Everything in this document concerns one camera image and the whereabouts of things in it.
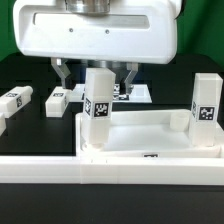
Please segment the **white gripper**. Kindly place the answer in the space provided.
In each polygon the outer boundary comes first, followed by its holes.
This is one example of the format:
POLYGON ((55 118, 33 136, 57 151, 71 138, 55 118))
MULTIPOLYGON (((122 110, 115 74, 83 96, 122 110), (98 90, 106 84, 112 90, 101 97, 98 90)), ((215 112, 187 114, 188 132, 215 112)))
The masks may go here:
POLYGON ((28 56, 56 57, 51 65, 71 88, 68 59, 128 63, 121 93, 130 95, 137 63, 166 64, 177 51, 178 0, 111 0, 110 11, 78 14, 67 0, 16 0, 16 44, 28 56))

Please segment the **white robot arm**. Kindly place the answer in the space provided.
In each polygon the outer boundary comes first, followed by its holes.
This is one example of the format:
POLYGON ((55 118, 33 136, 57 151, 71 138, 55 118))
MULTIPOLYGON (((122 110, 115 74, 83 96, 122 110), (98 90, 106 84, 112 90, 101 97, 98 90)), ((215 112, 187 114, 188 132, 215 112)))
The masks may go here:
POLYGON ((16 0, 16 44, 27 56, 49 57, 64 88, 68 59, 167 64, 177 51, 182 0, 16 0))

